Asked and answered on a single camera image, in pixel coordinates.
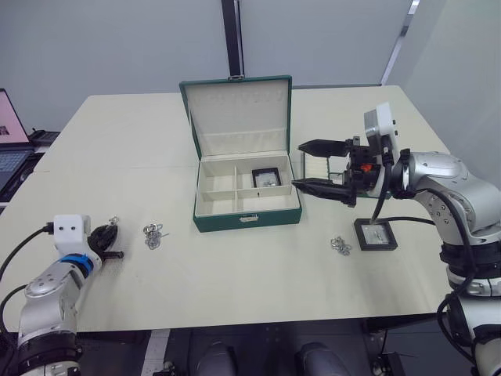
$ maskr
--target red component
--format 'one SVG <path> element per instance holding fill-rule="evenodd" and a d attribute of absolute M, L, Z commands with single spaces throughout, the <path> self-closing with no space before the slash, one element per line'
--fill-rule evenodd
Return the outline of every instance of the red component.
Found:
<path fill-rule="evenodd" d="M 364 172 L 369 172 L 373 169 L 373 166 L 371 164 L 364 163 L 360 166 L 360 169 Z"/>

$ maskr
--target small square frame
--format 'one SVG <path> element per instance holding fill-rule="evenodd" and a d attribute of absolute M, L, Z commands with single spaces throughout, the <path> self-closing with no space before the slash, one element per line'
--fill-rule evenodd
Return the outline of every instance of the small square frame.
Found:
<path fill-rule="evenodd" d="M 262 186 L 257 186 L 256 184 L 256 176 L 260 174 L 266 174 L 266 173 L 274 173 L 276 177 L 276 181 L 279 186 L 282 185 L 282 182 L 280 181 L 280 174 L 279 174 L 279 169 L 277 167 L 273 168 L 261 168 L 259 170 L 252 170 L 252 180 L 254 181 L 254 188 L 263 188 Z"/>
<path fill-rule="evenodd" d="M 359 239 L 360 249 L 362 251 L 393 251 L 398 247 L 395 235 L 391 230 L 390 223 L 388 221 L 377 222 L 378 225 L 384 226 L 386 229 L 386 234 L 388 235 L 388 244 L 367 244 L 366 237 L 363 234 L 363 225 L 369 225 L 370 219 L 358 218 L 355 220 L 353 225 L 355 226 L 355 232 L 357 233 L 357 238 Z"/>

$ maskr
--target laptop keyboard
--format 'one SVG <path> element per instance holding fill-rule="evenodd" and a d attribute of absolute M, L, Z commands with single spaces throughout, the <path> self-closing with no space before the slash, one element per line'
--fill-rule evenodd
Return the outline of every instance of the laptop keyboard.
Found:
<path fill-rule="evenodd" d="M 0 154 L 0 172 L 12 172 L 23 159 L 25 153 Z"/>

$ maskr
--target beige table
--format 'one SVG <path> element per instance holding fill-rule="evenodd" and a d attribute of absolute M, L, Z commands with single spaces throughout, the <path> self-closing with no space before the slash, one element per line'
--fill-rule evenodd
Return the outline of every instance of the beige table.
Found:
<path fill-rule="evenodd" d="M 294 91 L 291 147 L 362 135 L 363 112 L 386 100 L 402 148 L 446 151 L 397 87 Z M 196 163 L 178 94 L 91 97 L 0 216 L 0 257 L 55 214 L 86 213 L 93 226 L 118 215 L 125 258 L 106 262 L 84 293 L 80 331 L 429 313 L 449 291 L 432 226 L 395 223 L 397 250 L 359 250 L 352 223 L 370 216 L 371 199 L 351 209 L 302 195 L 298 225 L 199 233 Z M 381 215 L 426 214 L 390 200 Z M 169 232 L 153 251 L 142 234 L 149 222 Z M 353 246 L 350 256 L 330 248 L 336 235 Z M 0 293 L 55 259 L 52 238 L 41 235 L 9 266 Z M 22 304 L 19 294 L 7 307 L 11 329 Z"/>

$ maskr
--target open box lid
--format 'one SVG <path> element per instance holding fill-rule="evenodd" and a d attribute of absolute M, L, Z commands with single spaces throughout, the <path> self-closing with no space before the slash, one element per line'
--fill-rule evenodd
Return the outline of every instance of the open box lid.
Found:
<path fill-rule="evenodd" d="M 179 83 L 198 158 L 287 150 L 291 76 Z"/>

